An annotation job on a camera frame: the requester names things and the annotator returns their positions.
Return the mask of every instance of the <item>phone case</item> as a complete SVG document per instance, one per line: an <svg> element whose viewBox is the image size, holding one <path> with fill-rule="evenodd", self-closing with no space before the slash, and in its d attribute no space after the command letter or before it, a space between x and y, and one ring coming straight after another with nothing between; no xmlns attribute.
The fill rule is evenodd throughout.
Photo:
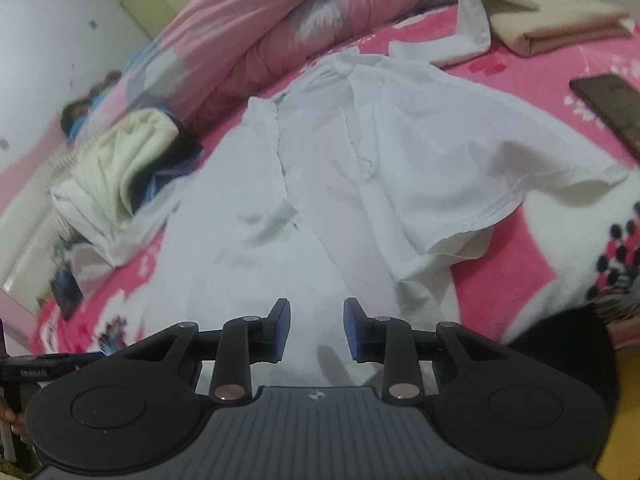
<svg viewBox="0 0 640 480"><path fill-rule="evenodd" d="M640 162L640 92L615 74L572 79L569 87Z"/></svg>

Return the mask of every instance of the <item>beige towel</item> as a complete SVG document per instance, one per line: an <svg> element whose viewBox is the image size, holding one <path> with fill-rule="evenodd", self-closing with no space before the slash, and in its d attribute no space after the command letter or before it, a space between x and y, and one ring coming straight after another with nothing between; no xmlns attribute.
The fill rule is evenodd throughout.
<svg viewBox="0 0 640 480"><path fill-rule="evenodd" d="M566 44L611 36L630 36L620 20L623 7L598 0L482 0L492 31L520 56L533 56Z"/></svg>

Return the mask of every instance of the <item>logo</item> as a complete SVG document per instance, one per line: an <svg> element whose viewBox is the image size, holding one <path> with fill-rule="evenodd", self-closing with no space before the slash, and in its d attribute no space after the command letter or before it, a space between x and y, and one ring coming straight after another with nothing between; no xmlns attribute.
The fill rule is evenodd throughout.
<svg viewBox="0 0 640 480"><path fill-rule="evenodd" d="M314 400L315 402L319 402L320 400L326 397L326 393L321 392L320 390L314 391L312 394L309 394L309 399Z"/></svg>
<svg viewBox="0 0 640 480"><path fill-rule="evenodd" d="M20 370L20 377L28 378L28 379L43 379L48 380L49 374L44 368L23 368Z"/></svg>

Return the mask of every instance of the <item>circular pad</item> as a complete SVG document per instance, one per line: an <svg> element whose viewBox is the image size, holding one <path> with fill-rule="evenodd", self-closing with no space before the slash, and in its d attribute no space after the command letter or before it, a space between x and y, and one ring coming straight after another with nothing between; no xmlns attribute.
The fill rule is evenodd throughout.
<svg viewBox="0 0 640 480"><path fill-rule="evenodd" d="M136 390L103 386L77 396L71 414L90 428L114 430L134 423L145 409L145 397Z"/></svg>
<svg viewBox="0 0 640 480"><path fill-rule="evenodd" d="M441 389L434 420L461 452L517 472L593 460L608 425L604 403L593 390L524 357L462 368Z"/></svg>
<svg viewBox="0 0 640 480"><path fill-rule="evenodd" d="M489 397L489 410L514 428L544 428L562 415L562 402L535 386L510 386Z"/></svg>
<svg viewBox="0 0 640 480"><path fill-rule="evenodd" d="M114 356L43 388L26 426L43 462L111 476L179 452L201 418L200 397L171 366Z"/></svg>

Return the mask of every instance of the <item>picture on bedsheet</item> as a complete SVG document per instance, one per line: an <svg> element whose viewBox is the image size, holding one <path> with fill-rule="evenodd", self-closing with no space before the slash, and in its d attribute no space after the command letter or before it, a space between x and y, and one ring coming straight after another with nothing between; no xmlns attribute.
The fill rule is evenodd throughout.
<svg viewBox="0 0 640 480"><path fill-rule="evenodd" d="M640 201L632 209L625 224L611 226L596 262L598 277L586 295L607 323L640 314Z"/></svg>
<svg viewBox="0 0 640 480"><path fill-rule="evenodd" d="M98 336L98 346L105 355L115 354L127 347L124 341L127 320L122 316L116 316L105 325L104 332Z"/></svg>

